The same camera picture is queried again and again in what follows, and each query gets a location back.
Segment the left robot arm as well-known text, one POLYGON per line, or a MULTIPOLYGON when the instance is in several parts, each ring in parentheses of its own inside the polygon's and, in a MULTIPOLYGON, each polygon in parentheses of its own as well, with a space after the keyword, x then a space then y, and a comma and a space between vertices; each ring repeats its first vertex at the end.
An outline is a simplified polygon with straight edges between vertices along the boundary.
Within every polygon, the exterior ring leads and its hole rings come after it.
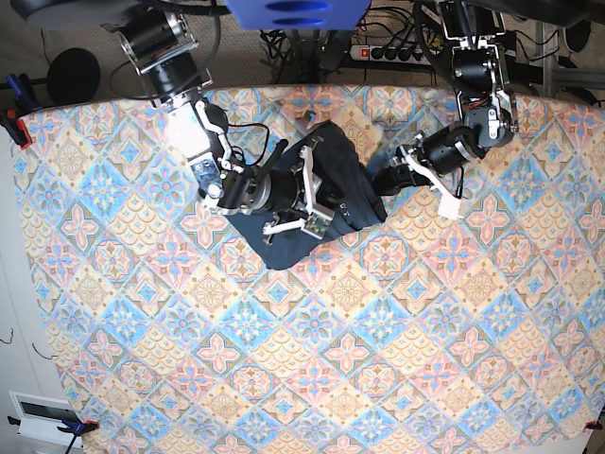
POLYGON ((408 187, 440 192, 438 213, 456 220, 464 167, 508 144, 518 130, 500 13, 464 1, 417 1, 412 8, 417 45, 435 73, 455 90, 458 121, 398 147, 372 180, 374 192, 394 196, 408 187))

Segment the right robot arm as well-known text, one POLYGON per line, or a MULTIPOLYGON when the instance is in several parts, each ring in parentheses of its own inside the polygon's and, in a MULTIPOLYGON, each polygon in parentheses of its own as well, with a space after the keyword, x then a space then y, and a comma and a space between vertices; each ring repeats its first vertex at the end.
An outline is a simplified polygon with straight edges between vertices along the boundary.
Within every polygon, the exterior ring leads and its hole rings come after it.
POLYGON ((267 243, 292 230, 325 236, 335 213, 318 200, 323 181, 314 172, 314 151, 321 137, 304 139, 290 169, 277 167, 286 140, 264 164, 248 163, 228 140, 227 115, 203 94, 212 80, 190 55, 198 43, 185 18, 162 2, 143 1, 117 32, 137 75, 155 90, 149 101, 168 107, 169 141, 191 167, 205 206, 224 216, 271 213, 262 229, 267 243))

